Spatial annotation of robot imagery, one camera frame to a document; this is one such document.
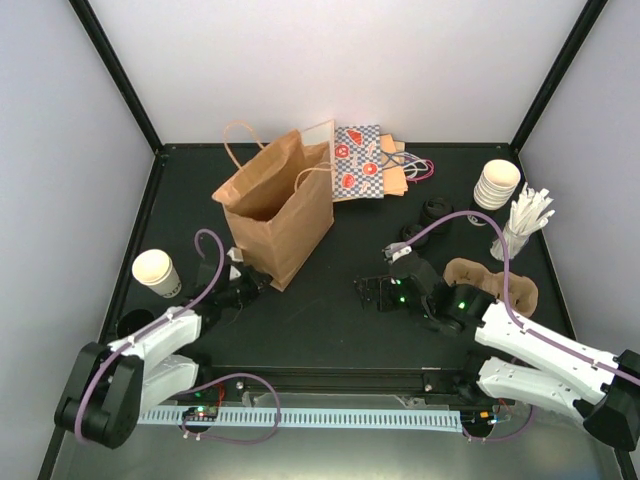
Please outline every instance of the stack of paper cups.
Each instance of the stack of paper cups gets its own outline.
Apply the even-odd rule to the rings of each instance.
[[[162,250],[147,250],[133,261],[133,277],[164,298],[173,298],[182,289],[171,257]]]
[[[509,201],[520,182],[520,170],[507,160],[491,160],[482,169],[480,179],[473,189],[470,210],[477,210],[493,217],[496,210]],[[468,216],[474,225],[486,222],[473,215]]]

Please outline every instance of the black tabletop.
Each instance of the black tabletop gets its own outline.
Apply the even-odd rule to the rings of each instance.
[[[255,148],[238,146],[239,158],[251,158]],[[411,185],[403,197],[356,200],[335,204],[335,224],[284,293],[269,290],[241,312],[226,311],[220,323],[192,346],[208,354],[213,365],[234,367],[325,367],[339,369],[459,368],[467,351],[478,350],[473,331],[449,338],[428,331],[421,317],[406,312],[378,313],[362,308],[353,288],[358,276],[385,274],[381,249],[397,240],[399,229],[416,223],[421,204],[431,196],[449,197],[456,210],[466,209],[483,165],[494,158],[510,159],[501,146],[408,147],[433,160],[433,177]],[[155,193],[140,251],[165,250],[185,284],[197,272],[195,232],[215,230],[232,246],[222,207],[213,191],[234,172],[220,146],[170,147]],[[504,224],[508,208],[496,217]],[[466,218],[453,220],[447,235],[432,237],[424,250],[439,273],[456,257],[499,271],[502,264],[489,253],[495,232],[476,227]],[[215,257],[213,241],[203,241]],[[512,271],[531,278],[539,289],[532,319],[562,334],[570,334],[562,299],[542,235],[512,262]],[[183,298],[165,300],[135,281],[128,282],[123,313],[136,308],[160,315]]]

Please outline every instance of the stack of paper bags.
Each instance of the stack of paper bags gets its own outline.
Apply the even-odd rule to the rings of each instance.
[[[314,127],[308,128],[301,132],[302,143],[304,145],[316,145],[318,143],[329,142],[331,164],[334,166],[332,172],[332,181],[334,186],[336,185],[336,157],[335,157],[335,122],[329,120]],[[390,134],[380,135],[380,150],[382,152],[396,153],[404,151],[403,142],[394,142],[393,137]],[[395,157],[394,160],[397,163],[402,163],[402,159]],[[404,174],[402,166],[398,165],[392,168],[388,168],[394,165],[394,162],[390,160],[387,155],[380,153],[378,159],[380,168],[382,168],[382,181],[384,195],[398,195],[402,196],[409,189],[407,186],[407,179]],[[334,202],[352,200],[355,197],[349,197],[344,195],[344,192],[338,192],[334,187]]]

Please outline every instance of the paper bag handle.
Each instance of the paper bag handle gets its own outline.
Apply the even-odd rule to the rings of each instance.
[[[238,159],[236,158],[236,156],[233,154],[233,152],[231,152],[231,148],[229,148],[229,138],[227,137],[227,133],[229,132],[229,129],[231,127],[235,127],[237,125],[240,125],[240,126],[246,128],[247,130],[249,130],[249,133],[251,134],[251,137],[258,144],[258,146],[260,147],[260,150],[264,150],[264,145],[262,145],[262,143],[260,143],[260,139],[258,138],[258,134],[255,132],[255,130],[253,128],[251,128],[251,126],[247,122],[243,122],[242,120],[235,120],[235,121],[231,122],[229,125],[226,126],[226,128],[224,129],[224,132],[222,134],[222,136],[224,137],[224,148],[227,151],[227,153],[229,154],[229,157],[231,157],[231,160],[233,160],[233,163],[235,163],[236,167],[238,167],[238,170],[240,170],[242,168],[242,165],[240,165],[240,162],[238,162]]]
[[[327,165],[327,168],[319,168],[320,165]],[[294,192],[298,191],[298,186],[299,186],[298,183],[300,183],[300,177],[302,176],[303,173],[314,172],[314,171],[315,172],[333,172],[333,170],[334,170],[334,167],[329,162],[320,162],[315,167],[305,168],[296,177],[296,181],[293,184],[293,191]]]

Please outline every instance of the white wall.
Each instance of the white wall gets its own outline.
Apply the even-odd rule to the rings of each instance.
[[[546,236],[578,337],[612,352],[640,351],[639,17],[608,3],[522,153],[556,198]]]
[[[65,0],[0,4],[0,476],[36,478],[152,154]]]
[[[508,142],[585,0],[91,3],[165,142],[219,142],[236,118],[267,140],[335,118]]]

